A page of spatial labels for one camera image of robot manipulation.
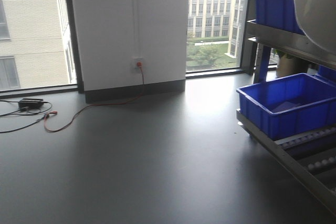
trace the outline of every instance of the red cable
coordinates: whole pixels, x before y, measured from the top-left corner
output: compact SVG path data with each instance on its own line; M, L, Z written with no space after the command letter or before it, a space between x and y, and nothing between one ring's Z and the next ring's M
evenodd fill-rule
M138 67L138 68L140 69L140 71L141 71L141 76L142 76L142 91L141 91L141 93L138 94L135 98L132 98L132 99L127 100L127 101L125 101L125 102L119 102L119 103L105 103L105 104L92 104L92 105L88 105L88 106L82 108L80 111L78 111L78 112L72 117L71 121L70 121L68 124L64 125L63 127L59 128L59 129L56 129L56 130L51 130L51 129L49 129L49 128L47 127L47 120L48 120L48 118L50 117L51 114L53 114L53 115L57 115L57 111L51 111L51 112L48 112L48 113L46 113L45 116L44 116L44 129L45 129L47 132L49 132L49 133L59 132L59 131L62 131L62 130L64 130L64 129L66 129L67 127L69 127L69 126L74 122L75 118L76 118L77 116L79 116L79 114L80 114L81 112L83 112L84 110L86 110L86 109L88 109L88 108L91 108L91 107L97 107L97 106L124 105L124 104L128 104L128 103L130 103L130 102L133 102L133 101L139 99L140 97L142 97L142 96L143 96L143 93L144 93L144 85L145 85L144 76L143 76L143 70L142 70L142 64L141 64L141 62L138 62L136 65L137 65L137 67Z

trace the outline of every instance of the wall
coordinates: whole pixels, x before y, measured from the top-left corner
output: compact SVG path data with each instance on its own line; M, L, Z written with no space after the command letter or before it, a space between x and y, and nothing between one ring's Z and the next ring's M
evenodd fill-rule
M73 0L86 91L185 79L187 0Z

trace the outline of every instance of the power cord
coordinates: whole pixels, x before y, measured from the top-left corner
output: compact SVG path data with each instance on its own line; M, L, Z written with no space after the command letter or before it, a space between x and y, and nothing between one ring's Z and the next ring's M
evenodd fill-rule
M7 101L7 100L0 100L0 102L20 103L19 101ZM32 109L30 109L28 106L26 106L26 107L20 108L19 110L16 110L16 111L13 111L13 112L9 112L9 113L6 113L6 114L2 114L2 115L0 115L0 117L5 117L5 116L32 116L32 115L40 115L40 114L44 114L45 112L51 110L51 108L53 107L53 105L50 102L42 102L42 104L49 104L49 107L47 109L43 110L43 111L40 110L38 112L31 112L29 110L32 110ZM28 114L17 113L17 112L22 112L22 111L25 111ZM30 124L25 125L25 126L22 126L20 128L13 129L13 130L8 130L8 131L0 131L0 134L15 132L15 131L19 131L19 130L28 128L28 127L30 127L30 126L32 126L34 124L37 124L40 121L42 121L45 118L45 116L46 115L44 114L42 118L37 119L35 122L30 123Z
M92 104L92 105L88 105L84 108L82 108L80 111L78 111L71 119L71 121L69 123L67 123L66 125L64 125L63 127L59 128L59 129L56 129L56 130L51 130L48 128L47 126L47 120L49 119L50 115L57 115L57 111L51 111L51 112L48 112L46 113L45 117L44 117L44 129L49 132L49 133L56 133L56 132L59 132L59 131L62 131L64 129L66 129L67 127L69 127L73 122L74 120L76 119L76 117L79 116L79 114L81 112L83 112L84 110L87 110L89 108L92 108L92 107L98 107L98 106L110 106L110 105L124 105L124 104L128 104L128 103L131 103L137 99L139 99L140 97L143 96L144 94L144 87L145 87L145 81L144 81L144 74L143 74L143 70L142 70L142 63L141 62L137 62L136 66L140 69L140 72L141 72L141 77L142 77L142 91L141 93L139 93L135 98L132 98L130 100L127 100L125 102L120 102L120 103L105 103L105 104Z

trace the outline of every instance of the black cable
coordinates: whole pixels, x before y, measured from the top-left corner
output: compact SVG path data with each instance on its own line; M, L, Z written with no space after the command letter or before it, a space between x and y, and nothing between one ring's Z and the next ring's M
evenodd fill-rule
M0 117L2 116L8 116L8 115L15 115L16 112L19 112L20 110L16 110L16 111L13 111L13 112L9 112L9 113L6 113L6 114L2 114L0 115Z
M0 100L0 102L15 102L15 103L19 103L18 101L7 101L7 100Z
M17 129L14 129L14 130L9 130L9 131L0 131L0 134L1 134L1 133L9 133L9 132L14 132L14 131L19 131L19 130L28 128L28 127L30 127L30 126L32 126L32 125L34 125L34 124L37 124L37 123L39 123L40 121L42 121L42 120L44 119L44 117L45 117L45 115L44 115L42 118L37 119L34 123L31 123L31 124L29 124L29 125L23 126L23 127L21 127L21 128L17 128Z
M51 110L51 108L53 107L53 104L50 103L50 102L43 102L44 104L48 103L50 105L49 108L45 109L45 110L42 110L42 111L39 111L39 112L29 112L29 110L27 110L26 112L29 113L29 114L19 114L19 113L15 113L15 114L11 114L11 115L22 115L22 116L28 116L28 115L39 115L39 114L43 114L49 110Z

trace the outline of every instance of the baseboard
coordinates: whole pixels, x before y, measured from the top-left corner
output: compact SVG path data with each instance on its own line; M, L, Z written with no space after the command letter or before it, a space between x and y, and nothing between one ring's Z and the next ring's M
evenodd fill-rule
M142 85L85 91L87 103L136 97L141 93ZM168 92L184 92L185 80L145 84L144 95Z

